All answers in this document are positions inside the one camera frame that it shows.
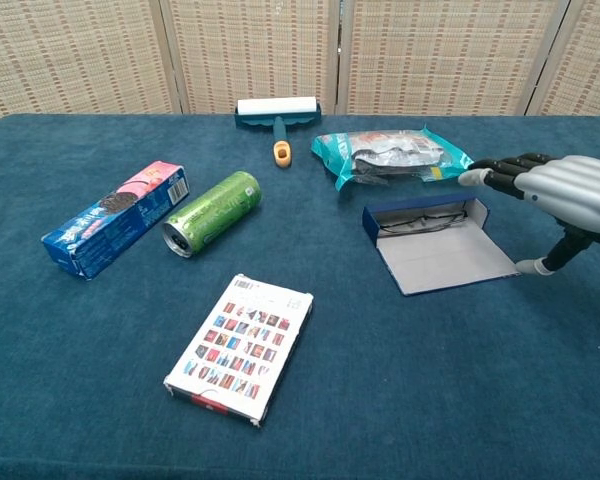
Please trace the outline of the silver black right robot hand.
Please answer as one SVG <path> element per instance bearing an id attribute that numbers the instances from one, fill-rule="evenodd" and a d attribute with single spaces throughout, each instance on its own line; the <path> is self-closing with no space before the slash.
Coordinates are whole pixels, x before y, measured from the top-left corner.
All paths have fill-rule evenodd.
<path id="1" fill-rule="evenodd" d="M 522 274 L 550 276 L 591 244 L 600 244 L 600 159 L 540 153 L 482 159 L 469 165 L 458 183 L 486 185 L 524 200 L 563 227 L 563 237 L 547 255 L 515 264 Z"/>

